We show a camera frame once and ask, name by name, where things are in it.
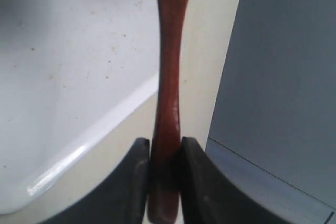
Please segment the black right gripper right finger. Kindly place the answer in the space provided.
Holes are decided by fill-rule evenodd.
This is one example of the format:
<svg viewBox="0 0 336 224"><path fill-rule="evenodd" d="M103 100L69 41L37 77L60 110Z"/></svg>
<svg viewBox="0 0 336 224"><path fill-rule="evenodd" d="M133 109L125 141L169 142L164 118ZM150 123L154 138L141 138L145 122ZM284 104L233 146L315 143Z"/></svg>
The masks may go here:
<svg viewBox="0 0 336 224"><path fill-rule="evenodd" d="M180 194L184 223L286 223L231 183L192 137L181 141Z"/></svg>

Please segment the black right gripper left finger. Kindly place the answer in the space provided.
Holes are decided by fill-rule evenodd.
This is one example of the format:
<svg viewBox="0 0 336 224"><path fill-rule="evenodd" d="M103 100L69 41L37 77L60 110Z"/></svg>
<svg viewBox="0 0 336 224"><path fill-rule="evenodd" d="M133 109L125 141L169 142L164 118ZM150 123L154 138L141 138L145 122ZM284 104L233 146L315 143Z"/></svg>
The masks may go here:
<svg viewBox="0 0 336 224"><path fill-rule="evenodd" d="M109 176L88 195L44 223L142 223L150 142L137 138Z"/></svg>

